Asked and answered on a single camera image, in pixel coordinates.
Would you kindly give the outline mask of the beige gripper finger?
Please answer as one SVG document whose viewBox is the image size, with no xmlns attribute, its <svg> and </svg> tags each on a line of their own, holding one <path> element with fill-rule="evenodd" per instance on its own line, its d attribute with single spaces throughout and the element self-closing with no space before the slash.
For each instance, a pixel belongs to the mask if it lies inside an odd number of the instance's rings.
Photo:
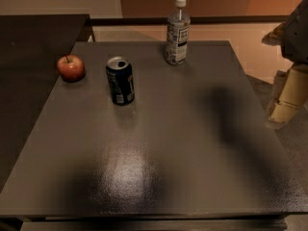
<svg viewBox="0 0 308 231">
<path fill-rule="evenodd" d="M 271 91 L 266 109 L 265 125 L 270 129 L 280 129 L 289 123 L 308 100 L 308 65 L 293 64 L 285 72 L 283 90 L 278 94 Z"/>
<path fill-rule="evenodd" d="M 283 90 L 286 78 L 287 78 L 287 73 L 285 71 L 278 70 L 276 72 L 276 75 L 273 79 L 273 87 L 272 87 L 274 94 L 278 94 Z"/>
</svg>

